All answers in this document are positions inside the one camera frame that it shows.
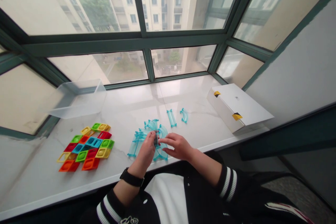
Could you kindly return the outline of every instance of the white box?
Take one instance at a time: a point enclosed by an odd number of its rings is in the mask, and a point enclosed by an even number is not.
[[[256,130],[264,126],[262,122],[274,118],[236,84],[211,88],[207,99],[232,133]]]

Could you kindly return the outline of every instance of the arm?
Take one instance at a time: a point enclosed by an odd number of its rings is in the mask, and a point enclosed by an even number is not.
[[[170,156],[189,162],[213,187],[216,187],[222,172],[222,165],[201,151],[190,146],[187,140],[176,133],[169,133],[159,142],[166,143],[175,149],[163,148]]]

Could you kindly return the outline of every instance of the marble surface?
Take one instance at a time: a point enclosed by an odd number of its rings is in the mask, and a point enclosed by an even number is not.
[[[47,206],[116,182],[133,158],[127,156],[134,132],[148,119],[159,119],[168,132],[184,136],[201,151],[229,147],[267,131],[261,128],[245,134],[232,134],[207,101],[212,86],[220,85],[211,75],[162,83],[116,89],[107,92],[100,113],[61,119],[50,136],[36,151],[20,179],[0,206],[0,220]],[[181,121],[180,110],[189,113],[188,123]],[[170,127],[166,110],[173,110],[177,127]],[[74,135],[94,123],[107,123],[115,141],[110,157],[101,160],[97,170],[59,173],[56,160]],[[178,161],[153,162],[149,170]]]

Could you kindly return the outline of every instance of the wrist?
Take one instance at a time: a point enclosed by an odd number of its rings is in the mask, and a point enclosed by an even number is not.
[[[144,178],[146,171],[147,168],[144,167],[138,159],[136,159],[127,170],[129,174],[138,177],[139,179]]]

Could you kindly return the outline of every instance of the plastic storage box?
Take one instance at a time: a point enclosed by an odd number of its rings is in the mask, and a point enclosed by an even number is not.
[[[106,98],[101,79],[60,85],[41,106],[41,112],[63,119],[99,113]]]

